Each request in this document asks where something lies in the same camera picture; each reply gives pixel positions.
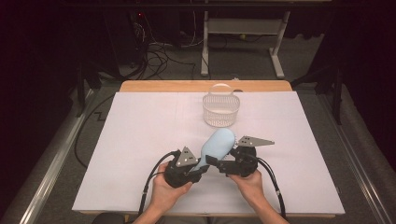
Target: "transparent container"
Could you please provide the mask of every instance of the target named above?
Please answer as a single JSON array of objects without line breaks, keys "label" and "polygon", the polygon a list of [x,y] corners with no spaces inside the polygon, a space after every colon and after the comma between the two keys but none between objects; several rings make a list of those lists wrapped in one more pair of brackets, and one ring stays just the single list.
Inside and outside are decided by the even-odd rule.
[{"label": "transparent container", "polygon": [[[218,92],[216,88],[226,87],[230,91]],[[209,89],[204,96],[204,120],[214,127],[228,127],[235,123],[238,114],[240,100],[233,95],[233,89],[227,84],[216,84]]]}]

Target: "white sheet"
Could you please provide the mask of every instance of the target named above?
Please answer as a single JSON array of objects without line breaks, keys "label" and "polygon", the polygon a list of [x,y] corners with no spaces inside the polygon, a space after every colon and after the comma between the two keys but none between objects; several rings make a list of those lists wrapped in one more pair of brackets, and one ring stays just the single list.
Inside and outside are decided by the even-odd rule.
[{"label": "white sheet", "polygon": [[[93,152],[73,210],[135,212],[155,163],[166,153],[188,147],[197,157],[216,130],[203,120],[205,92],[119,92]],[[275,142],[257,147],[258,156],[275,172],[290,214],[344,214],[326,164],[296,92],[237,92],[236,123],[243,135]],[[265,169],[264,193],[279,209]],[[146,205],[149,204],[151,185]],[[210,167],[170,214],[253,215],[232,180]]]}]

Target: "wire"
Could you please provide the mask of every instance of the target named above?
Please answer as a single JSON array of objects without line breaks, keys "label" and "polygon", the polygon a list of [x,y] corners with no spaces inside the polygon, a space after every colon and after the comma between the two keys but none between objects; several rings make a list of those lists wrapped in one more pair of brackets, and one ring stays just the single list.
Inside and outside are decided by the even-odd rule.
[{"label": "wire", "polygon": [[284,201],[283,201],[283,196],[282,196],[282,194],[281,194],[281,192],[280,192],[279,186],[278,186],[277,183],[276,183],[276,177],[275,177],[274,171],[272,170],[271,166],[268,164],[268,162],[266,162],[266,161],[263,160],[262,158],[255,157],[255,156],[252,156],[252,155],[247,154],[247,153],[243,153],[243,155],[244,155],[244,156],[247,156],[247,157],[250,157],[250,158],[253,159],[254,161],[257,161],[257,162],[258,162],[262,167],[264,167],[264,169],[268,172],[268,175],[270,176],[271,181],[273,182],[273,185],[274,185],[274,188],[275,188],[275,191],[276,191],[277,198],[278,198],[278,200],[279,200],[280,214],[281,214],[281,216],[282,216],[283,218],[285,218],[286,220],[288,220],[287,217],[286,217],[286,208],[285,208],[285,203],[284,203]]},{"label": "wire", "polygon": [[157,174],[154,174],[154,172],[157,170],[158,166],[169,156],[175,156],[177,154],[177,151],[171,151],[169,153],[167,153],[166,155],[164,155],[162,158],[160,158],[160,160],[157,162],[157,164],[155,164],[154,168],[152,169],[151,173],[148,176],[148,180],[146,181],[146,185],[143,189],[143,194],[142,194],[142,199],[140,201],[140,207],[139,207],[139,212],[137,213],[137,216],[139,217],[140,215],[142,215],[143,213],[143,209],[145,207],[145,203],[146,203],[146,197],[148,195],[148,191],[149,191],[149,182],[151,180],[152,177],[154,177]]},{"label": "wire", "polygon": [[148,48],[149,48],[149,45],[148,45],[148,47],[146,48],[146,51],[145,51],[145,54],[143,55],[143,61],[145,62],[145,67],[144,67],[144,70],[139,74],[139,76],[136,78],[136,80],[141,80],[141,79],[143,79],[143,75],[145,75],[145,73],[146,73],[146,69],[149,67],[149,60],[148,60]]},{"label": "wire", "polygon": [[85,169],[88,168],[88,165],[86,165],[86,164],[79,158],[78,152],[77,152],[77,144],[78,144],[79,136],[81,135],[81,132],[82,132],[82,130],[84,129],[85,124],[87,123],[87,120],[91,117],[91,115],[95,112],[95,110],[96,110],[99,106],[101,106],[102,104],[104,104],[107,100],[113,98],[115,95],[116,95],[116,94],[110,95],[110,96],[107,97],[104,101],[102,101],[99,105],[97,105],[97,106],[92,110],[92,112],[87,116],[87,118],[84,119],[84,122],[82,123],[81,127],[80,127],[79,130],[78,130],[78,133],[77,133],[77,136],[76,136],[76,142],[75,142],[75,144],[74,144],[74,153],[75,153],[75,157],[76,157],[78,163],[81,164],[81,166],[85,167]]},{"label": "wire", "polygon": [[[193,73],[196,65],[195,63],[184,63],[171,58],[166,52],[165,44],[160,45],[159,43],[150,43],[149,46],[151,48],[153,47],[158,47],[158,48],[148,50],[148,54],[153,54],[155,56],[148,58],[148,68],[153,72],[153,74],[149,75],[145,79],[150,79],[155,76],[161,78],[160,73],[162,73],[167,68],[168,62],[191,65],[192,66],[191,79],[193,79]],[[160,63],[159,64],[150,63],[150,61],[153,61],[155,59],[159,60]]]},{"label": "wire", "polygon": [[157,40],[155,40],[155,38],[154,38],[154,35],[152,34],[152,29],[151,29],[151,26],[149,25],[149,20],[148,20],[148,18],[147,18],[147,15],[148,14],[146,14],[145,13],[145,21],[146,21],[146,23],[148,24],[148,30],[149,30],[149,33],[150,33],[150,35],[151,35],[151,39],[152,40],[154,40],[154,42],[157,42]]},{"label": "wire", "polygon": [[142,35],[142,43],[144,43],[144,42],[145,42],[145,39],[146,39],[146,32],[145,32],[145,29],[143,28],[143,26],[140,25],[140,24],[137,23],[137,22],[134,22],[134,29],[135,29],[135,35],[136,35],[136,37],[138,37],[139,35]]},{"label": "wire", "polygon": [[192,12],[192,17],[194,18],[194,35],[192,36],[191,43],[188,46],[185,46],[185,47],[192,46],[193,43],[194,43],[194,40],[195,40],[195,34],[196,34],[196,31],[197,31],[197,22],[196,22],[196,18],[195,18],[195,11]]}]

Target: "dark background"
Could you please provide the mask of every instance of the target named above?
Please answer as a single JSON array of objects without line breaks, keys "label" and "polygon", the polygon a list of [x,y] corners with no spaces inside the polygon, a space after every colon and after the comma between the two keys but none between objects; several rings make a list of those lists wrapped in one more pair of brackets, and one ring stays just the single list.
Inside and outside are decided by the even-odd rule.
[{"label": "dark background", "polygon": [[[385,2],[371,10],[291,13],[285,37],[326,34],[310,72],[336,62],[356,107],[389,163],[395,169],[396,38],[391,8]],[[218,17],[257,18],[248,10],[210,12]],[[0,159],[0,216],[7,210],[70,110],[69,93],[76,87],[82,64],[93,71],[120,74],[119,63],[138,61],[140,47],[125,14],[69,11],[55,1],[0,3],[0,65],[3,87]],[[266,18],[278,16],[268,12]],[[203,12],[197,12],[202,31]],[[191,13],[174,10],[147,12],[153,29],[179,45],[179,31],[192,34]],[[334,74],[323,72],[317,81],[332,90]]]}]

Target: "table leg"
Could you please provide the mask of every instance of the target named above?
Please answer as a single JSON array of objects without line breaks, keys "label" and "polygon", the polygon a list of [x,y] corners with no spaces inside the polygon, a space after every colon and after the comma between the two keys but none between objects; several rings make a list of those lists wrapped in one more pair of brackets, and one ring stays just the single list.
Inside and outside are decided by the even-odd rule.
[{"label": "table leg", "polygon": [[82,76],[82,63],[79,65],[77,74],[77,96],[78,96],[78,112],[77,117],[79,118],[85,109],[85,88],[84,88],[84,77]]},{"label": "table leg", "polygon": [[207,20],[209,18],[208,14],[209,13],[206,11],[204,17],[204,47],[202,49],[202,60],[201,60],[201,76],[203,77],[209,75],[209,49],[207,47],[207,37],[208,37]]},{"label": "table leg", "polygon": [[282,42],[283,34],[285,34],[286,26],[288,25],[289,15],[289,11],[285,12],[285,14],[283,15],[283,20],[279,26],[279,31],[277,33],[276,45],[274,48],[269,48],[271,59],[276,71],[276,77],[279,79],[285,78],[285,74],[283,73],[282,66],[280,65],[279,58],[277,57],[277,53]]}]

